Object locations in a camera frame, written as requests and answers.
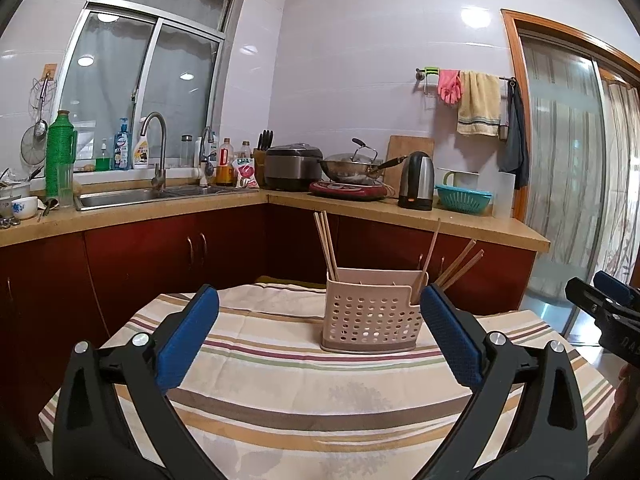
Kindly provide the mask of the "wooden chopstick diagonal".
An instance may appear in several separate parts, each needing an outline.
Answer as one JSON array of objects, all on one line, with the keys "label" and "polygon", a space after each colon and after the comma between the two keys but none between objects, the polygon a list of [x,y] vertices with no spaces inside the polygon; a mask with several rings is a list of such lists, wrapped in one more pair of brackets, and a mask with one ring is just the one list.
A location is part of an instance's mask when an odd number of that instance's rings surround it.
[{"label": "wooden chopstick diagonal", "polygon": [[426,257],[424,258],[423,266],[422,266],[420,275],[416,279],[414,284],[412,285],[412,296],[411,296],[411,303],[412,304],[418,304],[419,303],[422,289],[424,289],[424,287],[426,286],[426,284],[428,282],[428,272],[427,272],[428,265],[431,262],[431,258],[432,258],[433,252],[434,252],[434,248],[435,248],[435,245],[436,245],[436,242],[437,242],[437,237],[438,237],[438,234],[440,232],[440,227],[441,226],[442,226],[442,219],[438,219],[436,230],[433,233],[433,236],[432,236],[432,239],[431,239],[430,248],[428,248],[428,252],[426,254]]},{"label": "wooden chopstick diagonal", "polygon": [[469,243],[465,246],[465,248],[460,252],[457,258],[454,259],[454,262],[448,266],[448,268],[439,275],[439,278],[434,281],[435,285],[443,285],[448,280],[451,274],[457,270],[457,267],[460,266],[466,255],[474,248],[476,245],[476,240],[470,240]]}]

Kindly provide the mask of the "wooden chopstick long central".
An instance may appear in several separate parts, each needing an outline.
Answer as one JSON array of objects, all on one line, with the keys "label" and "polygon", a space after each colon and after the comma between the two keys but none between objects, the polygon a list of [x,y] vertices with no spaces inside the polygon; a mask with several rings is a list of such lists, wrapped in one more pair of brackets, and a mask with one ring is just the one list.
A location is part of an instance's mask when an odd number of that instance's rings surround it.
[{"label": "wooden chopstick long central", "polygon": [[324,229],[324,223],[321,214],[318,211],[314,212],[314,222],[316,222],[316,227],[322,245],[323,255],[326,259],[326,268],[328,269],[329,279],[331,281],[335,281],[334,265],[330,256],[328,240],[326,239],[326,230]]}]

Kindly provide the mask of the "wooden chopstick horizontal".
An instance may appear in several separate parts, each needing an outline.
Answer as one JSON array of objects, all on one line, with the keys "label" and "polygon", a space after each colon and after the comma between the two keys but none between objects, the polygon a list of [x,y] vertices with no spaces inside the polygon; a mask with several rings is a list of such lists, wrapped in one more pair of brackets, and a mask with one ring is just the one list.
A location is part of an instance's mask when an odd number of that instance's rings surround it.
[{"label": "wooden chopstick horizontal", "polygon": [[322,215],[324,235],[326,236],[326,246],[328,246],[328,251],[329,251],[329,255],[330,255],[330,263],[331,263],[331,266],[332,266],[332,275],[333,275],[332,280],[333,281],[338,281],[338,279],[340,278],[340,274],[338,274],[338,267],[337,267],[336,258],[335,258],[333,240],[332,240],[331,229],[330,229],[330,224],[329,224],[329,218],[328,218],[328,214],[326,213],[326,210],[322,210],[321,211],[321,215]]}]

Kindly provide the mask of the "red kitchen cabinets with counter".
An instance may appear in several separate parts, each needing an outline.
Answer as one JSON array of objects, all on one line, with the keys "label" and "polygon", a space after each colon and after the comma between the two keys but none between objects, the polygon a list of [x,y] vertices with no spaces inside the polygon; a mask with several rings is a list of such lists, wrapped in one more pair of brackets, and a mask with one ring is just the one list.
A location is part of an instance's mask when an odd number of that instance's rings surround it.
[{"label": "red kitchen cabinets with counter", "polygon": [[330,220],[340,266],[436,273],[474,240],[483,258],[452,288],[479,314],[516,308],[549,241],[513,218],[410,210],[391,200],[259,191],[56,210],[1,233],[1,423],[38,434],[70,349],[103,344],[163,292],[263,276],[319,284],[326,264],[314,214]]}]

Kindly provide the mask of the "translucent white plastic container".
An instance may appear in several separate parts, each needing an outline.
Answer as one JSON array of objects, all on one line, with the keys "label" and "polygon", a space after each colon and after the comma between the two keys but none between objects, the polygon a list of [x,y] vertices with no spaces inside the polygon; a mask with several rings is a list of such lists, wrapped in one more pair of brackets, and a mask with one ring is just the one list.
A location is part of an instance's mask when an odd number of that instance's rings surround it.
[{"label": "translucent white plastic container", "polygon": [[508,172],[499,172],[495,185],[492,215],[498,219],[512,217],[515,176]]}]

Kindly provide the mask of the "teal plastic colander basket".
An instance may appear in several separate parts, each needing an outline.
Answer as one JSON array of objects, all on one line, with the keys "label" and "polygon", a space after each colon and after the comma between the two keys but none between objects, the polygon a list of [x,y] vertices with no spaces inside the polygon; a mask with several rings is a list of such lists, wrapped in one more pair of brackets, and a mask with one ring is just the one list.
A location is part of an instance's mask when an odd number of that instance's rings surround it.
[{"label": "teal plastic colander basket", "polygon": [[481,214],[489,205],[492,195],[488,192],[468,190],[438,184],[435,186],[439,203],[446,209],[462,212],[462,214]]}]

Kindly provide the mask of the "dark hanging cloth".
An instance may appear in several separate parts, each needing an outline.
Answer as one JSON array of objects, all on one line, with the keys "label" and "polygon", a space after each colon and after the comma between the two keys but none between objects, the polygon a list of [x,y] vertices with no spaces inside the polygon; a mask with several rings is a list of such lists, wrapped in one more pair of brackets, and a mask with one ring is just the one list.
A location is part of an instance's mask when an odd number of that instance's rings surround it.
[{"label": "dark hanging cloth", "polygon": [[524,103],[520,86],[515,78],[506,83],[508,95],[508,126],[506,140],[498,156],[498,167],[501,172],[514,175],[514,188],[525,188],[529,182],[529,154],[526,140],[526,121]]}]

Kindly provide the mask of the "pink perforated utensil holder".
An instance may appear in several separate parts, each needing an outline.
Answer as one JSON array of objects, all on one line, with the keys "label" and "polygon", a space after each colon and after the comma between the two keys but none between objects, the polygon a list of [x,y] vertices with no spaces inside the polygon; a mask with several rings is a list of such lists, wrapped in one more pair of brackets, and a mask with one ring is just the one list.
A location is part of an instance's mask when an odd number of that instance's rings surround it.
[{"label": "pink perforated utensil holder", "polygon": [[419,295],[428,276],[419,270],[337,270],[326,279],[320,344],[343,353],[413,349],[423,325]]}]

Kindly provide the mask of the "glass sliding door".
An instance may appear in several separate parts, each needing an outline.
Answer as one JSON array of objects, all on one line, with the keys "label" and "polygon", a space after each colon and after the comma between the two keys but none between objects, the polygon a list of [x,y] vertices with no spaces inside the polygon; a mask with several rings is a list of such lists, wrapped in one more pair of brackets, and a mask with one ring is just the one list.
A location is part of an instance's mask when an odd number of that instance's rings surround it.
[{"label": "glass sliding door", "polygon": [[624,283],[639,262],[639,64],[575,27],[501,12],[527,122],[529,181],[515,214],[548,238],[523,306],[579,347],[593,320],[565,297],[577,276]]}]

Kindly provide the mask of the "stainless steel sink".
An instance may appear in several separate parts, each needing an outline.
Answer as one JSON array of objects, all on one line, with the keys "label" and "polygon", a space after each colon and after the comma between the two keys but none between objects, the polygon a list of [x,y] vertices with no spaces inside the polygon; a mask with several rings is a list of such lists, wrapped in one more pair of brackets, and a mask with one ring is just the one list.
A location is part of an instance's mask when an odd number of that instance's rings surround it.
[{"label": "stainless steel sink", "polygon": [[170,186],[163,190],[155,188],[132,188],[131,190],[85,193],[74,197],[78,211],[97,210],[129,205],[157,203],[161,200],[183,200],[184,198],[225,196],[257,193],[257,188],[228,188],[228,186],[198,185]]}]

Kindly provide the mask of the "steel electric kettle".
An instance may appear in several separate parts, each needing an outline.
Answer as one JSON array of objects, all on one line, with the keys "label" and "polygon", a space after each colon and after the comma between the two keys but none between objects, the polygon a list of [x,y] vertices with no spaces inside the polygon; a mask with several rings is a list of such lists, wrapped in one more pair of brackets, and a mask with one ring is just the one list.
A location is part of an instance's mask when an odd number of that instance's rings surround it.
[{"label": "steel electric kettle", "polygon": [[430,211],[433,208],[434,165],[429,154],[412,152],[402,164],[398,206]]}]

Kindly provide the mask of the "blue white ceramic bowl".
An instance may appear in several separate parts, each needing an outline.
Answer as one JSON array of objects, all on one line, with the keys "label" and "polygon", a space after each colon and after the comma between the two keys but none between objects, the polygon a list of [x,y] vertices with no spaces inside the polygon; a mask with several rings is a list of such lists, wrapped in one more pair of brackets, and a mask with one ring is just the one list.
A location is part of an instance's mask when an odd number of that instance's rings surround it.
[{"label": "blue white ceramic bowl", "polygon": [[39,198],[37,196],[24,196],[12,200],[12,216],[17,220],[27,220],[35,217],[38,212]]}]

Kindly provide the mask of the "yellow hanging towel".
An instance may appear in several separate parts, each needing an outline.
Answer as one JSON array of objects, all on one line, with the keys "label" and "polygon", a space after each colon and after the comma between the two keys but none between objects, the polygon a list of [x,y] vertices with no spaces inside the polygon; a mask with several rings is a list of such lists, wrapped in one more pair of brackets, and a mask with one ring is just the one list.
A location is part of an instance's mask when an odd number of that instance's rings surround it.
[{"label": "yellow hanging towel", "polygon": [[458,106],[457,133],[496,138],[500,127],[500,79],[472,70],[462,70],[460,79],[462,97]]}]

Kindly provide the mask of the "small green bottle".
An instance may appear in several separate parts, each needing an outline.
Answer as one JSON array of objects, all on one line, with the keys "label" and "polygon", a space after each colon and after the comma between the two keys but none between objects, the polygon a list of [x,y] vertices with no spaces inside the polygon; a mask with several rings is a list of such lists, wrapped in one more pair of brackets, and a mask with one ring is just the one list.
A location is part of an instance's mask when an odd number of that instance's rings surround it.
[{"label": "small green bottle", "polygon": [[108,171],[111,169],[111,156],[108,152],[107,140],[103,139],[100,154],[96,156],[96,171]]}]

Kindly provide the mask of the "wooden cutting board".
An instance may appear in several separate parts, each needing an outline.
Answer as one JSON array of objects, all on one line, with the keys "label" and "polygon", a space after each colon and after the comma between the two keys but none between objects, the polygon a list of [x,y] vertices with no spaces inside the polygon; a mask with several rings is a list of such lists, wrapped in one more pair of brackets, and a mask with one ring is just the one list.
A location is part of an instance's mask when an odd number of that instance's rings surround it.
[{"label": "wooden cutting board", "polygon": [[[387,159],[393,159],[400,156],[409,156],[413,152],[424,152],[432,157],[435,151],[435,141],[426,136],[401,136],[394,134],[390,136],[387,144]],[[383,181],[393,189],[393,198],[398,197],[400,190],[402,165],[384,170]]]}]

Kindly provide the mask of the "white spray cleaner bottle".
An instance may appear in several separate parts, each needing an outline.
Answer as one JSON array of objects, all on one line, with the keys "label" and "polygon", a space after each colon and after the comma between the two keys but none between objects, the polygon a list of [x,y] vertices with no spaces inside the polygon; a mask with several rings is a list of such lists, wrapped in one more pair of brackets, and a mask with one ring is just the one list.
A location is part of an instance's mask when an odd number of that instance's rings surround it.
[{"label": "white spray cleaner bottle", "polygon": [[132,166],[134,169],[149,167],[149,140],[144,130],[141,130],[134,150],[132,151]]}]

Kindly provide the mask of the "pink rubber glove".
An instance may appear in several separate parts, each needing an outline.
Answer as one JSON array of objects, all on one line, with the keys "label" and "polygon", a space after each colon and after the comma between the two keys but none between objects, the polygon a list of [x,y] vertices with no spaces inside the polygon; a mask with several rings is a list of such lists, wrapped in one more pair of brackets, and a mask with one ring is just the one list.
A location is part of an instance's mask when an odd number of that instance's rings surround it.
[{"label": "pink rubber glove", "polygon": [[456,105],[462,97],[462,84],[458,70],[440,70],[438,73],[437,94],[442,102]]}]

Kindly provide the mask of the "cooking oil bottle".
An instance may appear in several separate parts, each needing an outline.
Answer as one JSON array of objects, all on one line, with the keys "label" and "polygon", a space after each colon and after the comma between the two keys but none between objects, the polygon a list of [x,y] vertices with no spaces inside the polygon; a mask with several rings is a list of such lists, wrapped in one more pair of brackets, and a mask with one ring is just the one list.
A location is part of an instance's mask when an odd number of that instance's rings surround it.
[{"label": "cooking oil bottle", "polygon": [[216,185],[234,185],[233,146],[229,138],[219,145],[217,155]]}]

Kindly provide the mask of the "blue detergent bottle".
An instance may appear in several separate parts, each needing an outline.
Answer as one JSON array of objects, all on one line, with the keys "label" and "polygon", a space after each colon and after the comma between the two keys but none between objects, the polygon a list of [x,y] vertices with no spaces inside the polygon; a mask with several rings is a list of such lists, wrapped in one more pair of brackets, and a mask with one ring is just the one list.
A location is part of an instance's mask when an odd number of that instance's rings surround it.
[{"label": "blue detergent bottle", "polygon": [[128,170],[130,168],[131,134],[128,118],[120,118],[119,129],[114,135],[113,169]]}]

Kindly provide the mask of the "red white snack bag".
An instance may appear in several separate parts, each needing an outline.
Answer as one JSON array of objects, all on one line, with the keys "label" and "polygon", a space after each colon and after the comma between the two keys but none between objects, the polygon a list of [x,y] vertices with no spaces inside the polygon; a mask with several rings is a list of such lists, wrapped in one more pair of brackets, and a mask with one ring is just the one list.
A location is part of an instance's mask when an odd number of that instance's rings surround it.
[{"label": "red white snack bag", "polygon": [[236,188],[259,188],[256,178],[255,162],[252,158],[237,158],[232,164]]}]

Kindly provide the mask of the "steel wok with lid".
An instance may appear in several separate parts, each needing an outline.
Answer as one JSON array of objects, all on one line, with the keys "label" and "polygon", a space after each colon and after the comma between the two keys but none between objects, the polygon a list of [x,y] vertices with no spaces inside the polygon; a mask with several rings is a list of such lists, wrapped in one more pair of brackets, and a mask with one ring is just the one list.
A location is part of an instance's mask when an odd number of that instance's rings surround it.
[{"label": "steel wok with lid", "polygon": [[386,169],[401,165],[406,155],[378,160],[378,151],[363,140],[352,138],[356,150],[347,154],[336,154],[321,159],[319,164],[324,174],[333,182],[356,185],[374,185],[381,182]]}]

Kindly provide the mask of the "green thermos bottle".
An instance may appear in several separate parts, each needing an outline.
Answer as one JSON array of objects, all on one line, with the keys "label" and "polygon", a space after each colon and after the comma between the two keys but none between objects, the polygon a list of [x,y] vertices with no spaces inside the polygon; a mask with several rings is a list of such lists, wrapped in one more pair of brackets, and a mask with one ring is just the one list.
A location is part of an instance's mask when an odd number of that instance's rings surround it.
[{"label": "green thermos bottle", "polygon": [[58,167],[75,161],[77,150],[77,131],[70,122],[70,112],[59,110],[55,121],[49,127],[47,134],[46,166],[46,196],[58,196]]}]

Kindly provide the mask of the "grey rice cooker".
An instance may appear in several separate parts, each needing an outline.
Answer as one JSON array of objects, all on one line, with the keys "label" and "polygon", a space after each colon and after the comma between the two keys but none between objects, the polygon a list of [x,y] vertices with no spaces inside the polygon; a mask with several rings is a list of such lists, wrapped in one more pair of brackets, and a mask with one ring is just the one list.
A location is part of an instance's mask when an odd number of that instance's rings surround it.
[{"label": "grey rice cooker", "polygon": [[274,146],[266,151],[265,182],[270,190],[307,192],[322,177],[322,151],[306,143]]}]

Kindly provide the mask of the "red induction cooker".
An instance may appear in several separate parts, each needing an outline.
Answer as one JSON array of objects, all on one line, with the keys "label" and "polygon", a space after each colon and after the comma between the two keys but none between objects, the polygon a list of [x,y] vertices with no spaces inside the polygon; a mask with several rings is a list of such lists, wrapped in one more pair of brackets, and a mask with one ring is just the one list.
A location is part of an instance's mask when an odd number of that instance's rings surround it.
[{"label": "red induction cooker", "polygon": [[387,196],[387,188],[382,184],[360,185],[332,181],[311,183],[309,192],[317,196],[336,200],[356,200],[356,202],[375,202]]}]

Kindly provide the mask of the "knife block with knives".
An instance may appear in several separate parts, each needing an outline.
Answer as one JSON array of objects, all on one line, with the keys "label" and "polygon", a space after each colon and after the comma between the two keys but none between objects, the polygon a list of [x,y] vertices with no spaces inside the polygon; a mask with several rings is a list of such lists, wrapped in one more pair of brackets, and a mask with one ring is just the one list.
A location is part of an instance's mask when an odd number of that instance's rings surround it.
[{"label": "knife block with knives", "polygon": [[265,184],[265,160],[267,151],[271,148],[273,140],[273,131],[264,130],[258,138],[258,143],[253,152],[255,177],[260,188],[264,188]]}]

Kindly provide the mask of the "aluminium sliding window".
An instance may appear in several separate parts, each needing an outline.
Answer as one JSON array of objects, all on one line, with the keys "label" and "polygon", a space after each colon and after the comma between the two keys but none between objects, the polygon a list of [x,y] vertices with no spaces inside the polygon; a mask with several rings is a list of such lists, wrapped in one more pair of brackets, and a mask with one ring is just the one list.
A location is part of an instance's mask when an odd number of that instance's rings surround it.
[{"label": "aluminium sliding window", "polygon": [[149,168],[188,168],[213,122],[234,0],[88,0],[70,40],[56,104],[77,131],[75,168],[96,171],[127,117],[132,151],[148,135]]}]

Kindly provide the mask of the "white green-handled mug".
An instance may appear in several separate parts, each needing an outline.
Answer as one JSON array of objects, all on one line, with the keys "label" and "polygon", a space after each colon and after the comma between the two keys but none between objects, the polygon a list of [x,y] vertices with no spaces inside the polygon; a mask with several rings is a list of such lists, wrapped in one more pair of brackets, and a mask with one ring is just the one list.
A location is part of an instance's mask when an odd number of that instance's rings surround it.
[{"label": "white green-handled mug", "polygon": [[467,190],[476,191],[478,185],[477,172],[463,170],[447,170],[442,178],[442,184],[454,186],[455,188],[466,188]]}]

